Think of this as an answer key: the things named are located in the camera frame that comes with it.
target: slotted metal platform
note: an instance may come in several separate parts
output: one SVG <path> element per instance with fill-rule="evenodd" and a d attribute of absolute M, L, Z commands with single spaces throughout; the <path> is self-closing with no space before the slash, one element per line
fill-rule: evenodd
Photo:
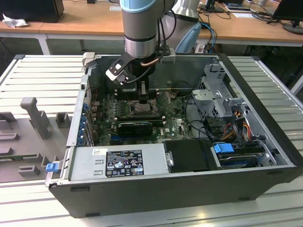
<path fill-rule="evenodd" d="M 303 155 L 303 105 L 261 62 L 251 57 L 230 57 L 257 97 Z M 238 97 L 241 94 L 231 83 Z"/>
<path fill-rule="evenodd" d="M 37 108 L 48 117 L 58 112 L 73 115 L 81 77 L 82 56 L 26 55 L 14 59 L 0 78 L 0 112 L 16 119 L 28 118 L 20 107 L 22 98 L 36 97 Z"/>

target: desk leg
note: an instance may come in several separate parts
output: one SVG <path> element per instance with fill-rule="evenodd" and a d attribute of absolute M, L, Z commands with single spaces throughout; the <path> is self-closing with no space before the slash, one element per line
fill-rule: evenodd
<path fill-rule="evenodd" d="M 40 43 L 40 47 L 41 47 L 41 50 L 42 50 L 43 54 L 44 55 L 52 55 L 52 52 L 50 51 L 50 49 L 48 48 L 48 45 L 47 45 L 46 34 L 37 34 L 36 39 Z"/>
<path fill-rule="evenodd" d="M 242 51 L 242 54 L 249 55 L 251 50 L 251 45 L 246 45 Z"/>
<path fill-rule="evenodd" d="M 300 77 L 300 79 L 296 82 L 296 84 L 293 86 L 293 88 L 290 91 L 294 95 L 297 95 L 302 87 L 303 87 L 303 75 Z"/>
<path fill-rule="evenodd" d="M 84 44 L 84 40 L 83 40 L 83 39 L 80 39 L 80 47 L 81 47 L 81 50 L 82 50 L 82 51 L 86 51 L 86 49 L 85 49 L 85 44 Z"/>

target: desk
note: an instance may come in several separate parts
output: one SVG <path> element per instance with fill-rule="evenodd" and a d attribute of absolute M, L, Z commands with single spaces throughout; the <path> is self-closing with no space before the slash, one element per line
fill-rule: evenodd
<path fill-rule="evenodd" d="M 276 9 L 278 4 L 268 1 L 269 9 Z M 281 24 L 269 25 L 255 18 L 237 18 L 232 13 L 231 19 L 222 19 L 212 13 L 209 17 L 211 27 L 217 32 L 218 44 L 243 44 L 243 45 L 266 45 L 266 46 L 302 46 L 303 36 L 287 32 Z M 206 43 L 209 39 L 209 31 L 200 33 L 199 41 Z"/>
<path fill-rule="evenodd" d="M 86 1 L 73 2 L 64 0 L 64 15 L 58 23 L 29 22 L 30 26 L 8 28 L 0 26 L 2 37 L 23 37 L 38 39 L 43 54 L 50 54 L 47 39 L 80 39 L 80 40 L 123 40 L 122 13 L 110 11 L 110 3 L 97 2 L 87 4 Z M 270 7 L 277 4 L 269 1 Z M 303 37 L 285 31 L 280 24 L 271 26 L 263 21 L 249 18 L 231 19 L 210 15 L 210 22 L 216 30 L 218 44 L 243 45 L 274 45 L 274 46 L 302 46 Z M 210 37 L 208 30 L 202 30 L 199 41 L 205 43 Z"/>

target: warning label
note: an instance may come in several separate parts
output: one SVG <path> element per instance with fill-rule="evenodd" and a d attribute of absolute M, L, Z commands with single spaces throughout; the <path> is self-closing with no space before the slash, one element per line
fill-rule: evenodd
<path fill-rule="evenodd" d="M 107 152 L 105 173 L 107 177 L 144 175 L 142 150 Z"/>

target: floor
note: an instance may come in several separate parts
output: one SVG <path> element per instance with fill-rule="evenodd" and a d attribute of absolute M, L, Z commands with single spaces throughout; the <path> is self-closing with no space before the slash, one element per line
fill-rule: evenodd
<path fill-rule="evenodd" d="M 42 54 L 40 45 L 36 39 L 2 38 L 2 41 L 3 43 L 0 43 L 0 75 L 15 54 Z M 53 54 L 84 53 L 81 50 L 79 40 L 51 39 L 47 42 Z M 123 41 L 85 40 L 84 43 L 86 51 L 97 53 L 124 52 Z M 218 49 L 229 56 L 242 56 L 244 45 L 224 44 Z M 303 61 L 303 48 L 252 46 L 249 55 L 258 56 L 283 83 L 286 83 L 289 76 L 296 71 L 299 64 Z M 298 97 L 303 100 L 302 91 L 298 94 Z"/>

